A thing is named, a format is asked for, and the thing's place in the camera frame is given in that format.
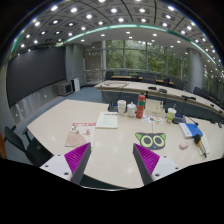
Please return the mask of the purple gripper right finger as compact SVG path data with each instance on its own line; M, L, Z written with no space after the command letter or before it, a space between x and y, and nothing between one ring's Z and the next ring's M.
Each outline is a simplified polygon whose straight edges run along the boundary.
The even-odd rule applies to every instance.
M133 155L144 185L180 170L169 157L159 156L136 143L133 144Z

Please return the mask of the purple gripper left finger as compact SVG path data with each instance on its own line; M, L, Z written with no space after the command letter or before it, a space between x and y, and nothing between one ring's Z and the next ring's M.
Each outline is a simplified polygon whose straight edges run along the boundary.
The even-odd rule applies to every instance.
M87 143L66 154L53 156L41 169L79 185L90 154L91 144Z

